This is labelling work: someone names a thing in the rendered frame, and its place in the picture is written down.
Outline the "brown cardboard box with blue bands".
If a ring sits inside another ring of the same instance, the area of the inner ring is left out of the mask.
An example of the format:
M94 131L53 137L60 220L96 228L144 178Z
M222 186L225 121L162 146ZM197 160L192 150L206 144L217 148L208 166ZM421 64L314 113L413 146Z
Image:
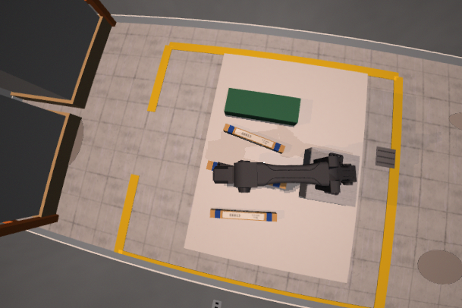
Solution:
M213 162L213 161L208 160L206 169L213 171L214 167L217 166L217 164L218 164L217 162ZM286 189L287 184L269 184L269 185L274 186L274 187L280 187L280 188Z

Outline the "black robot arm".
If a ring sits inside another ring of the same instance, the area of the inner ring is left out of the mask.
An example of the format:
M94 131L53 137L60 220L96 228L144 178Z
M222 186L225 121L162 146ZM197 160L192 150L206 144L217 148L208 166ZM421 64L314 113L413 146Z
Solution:
M353 185L357 182L356 166L343 164L343 158L343 155L329 153L327 157L314 159L312 164L307 165L270 165L250 161L228 165L218 162L213 169L213 180L215 184L234 184L239 193L249 193L251 187L268 184L305 183L315 184L315 189L325 193L338 195L341 183Z

